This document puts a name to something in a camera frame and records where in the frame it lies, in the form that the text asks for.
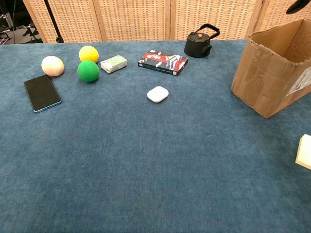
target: tennis ball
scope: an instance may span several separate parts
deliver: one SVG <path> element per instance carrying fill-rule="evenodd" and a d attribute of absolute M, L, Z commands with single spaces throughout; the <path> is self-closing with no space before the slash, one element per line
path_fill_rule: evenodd
<path fill-rule="evenodd" d="M 93 61 L 98 62 L 99 54 L 98 51 L 90 45 L 83 46 L 79 51 L 79 58 L 81 62 L 83 61 Z"/>
<path fill-rule="evenodd" d="M 41 62 L 44 73 L 49 76 L 58 76 L 64 72 L 64 63 L 58 57 L 47 56 Z"/>
<path fill-rule="evenodd" d="M 93 61 L 83 61 L 78 66 L 78 75 L 82 80 L 92 82 L 98 79 L 99 68 Z"/>

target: book cover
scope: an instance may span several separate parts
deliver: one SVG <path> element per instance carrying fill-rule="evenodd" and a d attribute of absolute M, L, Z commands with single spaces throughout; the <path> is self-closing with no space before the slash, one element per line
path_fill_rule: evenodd
<path fill-rule="evenodd" d="M 188 57 L 150 50 L 138 61 L 138 66 L 178 76 L 188 63 Z"/>

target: smartphone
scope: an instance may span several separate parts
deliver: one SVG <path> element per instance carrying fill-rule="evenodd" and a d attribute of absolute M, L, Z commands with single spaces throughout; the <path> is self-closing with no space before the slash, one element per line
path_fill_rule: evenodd
<path fill-rule="evenodd" d="M 24 85 L 35 113 L 42 112 L 62 102 L 48 75 L 27 80 Z"/>

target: green ball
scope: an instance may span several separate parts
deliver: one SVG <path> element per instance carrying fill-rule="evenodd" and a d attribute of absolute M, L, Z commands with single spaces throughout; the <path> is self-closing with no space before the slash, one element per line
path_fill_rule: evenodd
<path fill-rule="evenodd" d="M 80 79 L 86 82 L 92 82 L 98 79 L 99 68 L 93 61 L 84 61 L 78 66 L 78 75 Z"/>

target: yellow ball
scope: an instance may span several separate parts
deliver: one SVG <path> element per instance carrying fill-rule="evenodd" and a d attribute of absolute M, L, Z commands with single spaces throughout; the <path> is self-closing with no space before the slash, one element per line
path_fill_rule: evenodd
<path fill-rule="evenodd" d="M 81 62 L 83 61 L 93 61 L 98 62 L 99 54 L 98 51 L 90 45 L 83 46 L 79 51 L 79 58 Z"/>
<path fill-rule="evenodd" d="M 41 62 L 43 72 L 49 76 L 58 76 L 64 72 L 64 63 L 58 57 L 47 56 Z"/>

